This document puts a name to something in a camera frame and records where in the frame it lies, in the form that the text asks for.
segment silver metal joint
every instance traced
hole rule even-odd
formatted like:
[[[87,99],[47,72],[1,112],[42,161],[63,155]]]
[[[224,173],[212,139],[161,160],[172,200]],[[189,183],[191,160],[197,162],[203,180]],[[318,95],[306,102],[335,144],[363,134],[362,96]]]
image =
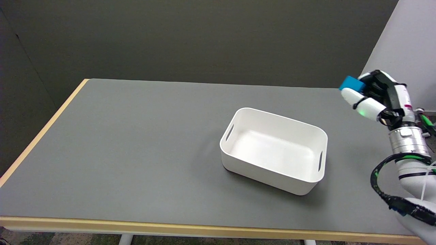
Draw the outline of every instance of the silver metal joint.
[[[392,151],[397,153],[418,153],[430,156],[422,130],[418,127],[401,127],[389,132]]]

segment blue cube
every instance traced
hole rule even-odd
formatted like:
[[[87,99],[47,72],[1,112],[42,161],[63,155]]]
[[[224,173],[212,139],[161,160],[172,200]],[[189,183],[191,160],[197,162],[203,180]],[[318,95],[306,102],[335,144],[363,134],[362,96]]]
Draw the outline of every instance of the blue cube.
[[[344,82],[339,87],[339,90],[342,90],[344,88],[350,88],[350,89],[353,89],[357,92],[362,92],[364,87],[365,87],[364,83],[362,83],[361,81],[359,81],[351,76],[348,76],[345,78]]]

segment gray tabletop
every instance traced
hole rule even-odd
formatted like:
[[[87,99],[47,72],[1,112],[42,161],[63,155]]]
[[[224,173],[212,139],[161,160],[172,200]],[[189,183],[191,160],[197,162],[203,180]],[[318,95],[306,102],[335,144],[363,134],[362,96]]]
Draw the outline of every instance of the gray tabletop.
[[[325,177],[308,195],[222,166],[242,107],[325,130]],[[333,88],[91,79],[0,188],[0,215],[411,235],[369,184],[387,132]],[[380,186],[406,195],[393,164]]]

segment carpet floor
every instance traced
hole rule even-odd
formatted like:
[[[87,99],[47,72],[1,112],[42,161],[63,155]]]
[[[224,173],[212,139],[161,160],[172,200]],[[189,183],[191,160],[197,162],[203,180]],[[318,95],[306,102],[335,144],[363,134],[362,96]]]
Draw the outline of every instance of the carpet floor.
[[[10,245],[118,245],[121,235],[90,233],[17,232],[1,228],[1,236]],[[134,236],[132,245],[303,245],[302,240],[193,238],[170,236]],[[317,241],[317,245],[369,245],[359,242]]]

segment white storage bin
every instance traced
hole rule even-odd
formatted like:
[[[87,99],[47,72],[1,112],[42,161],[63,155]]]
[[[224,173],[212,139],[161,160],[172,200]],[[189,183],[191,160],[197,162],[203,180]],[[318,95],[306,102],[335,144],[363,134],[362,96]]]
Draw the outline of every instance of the white storage bin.
[[[327,134],[283,116],[239,109],[220,147],[227,170],[293,194],[307,194],[324,177]]]

